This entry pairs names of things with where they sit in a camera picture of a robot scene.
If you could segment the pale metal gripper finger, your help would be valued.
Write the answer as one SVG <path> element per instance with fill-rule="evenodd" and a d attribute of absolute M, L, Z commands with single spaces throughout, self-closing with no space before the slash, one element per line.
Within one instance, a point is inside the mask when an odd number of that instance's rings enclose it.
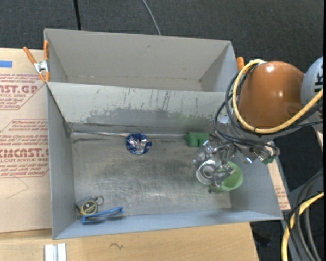
<path fill-rule="evenodd" d="M 217 148 L 212 147 L 210 141 L 206 141 L 203 144 L 204 154 L 206 157 L 212 157 L 216 154 Z"/>
<path fill-rule="evenodd" d="M 221 165 L 212 175 L 211 192 L 221 193 L 233 190 L 235 185 L 235 168 L 227 163 Z"/>

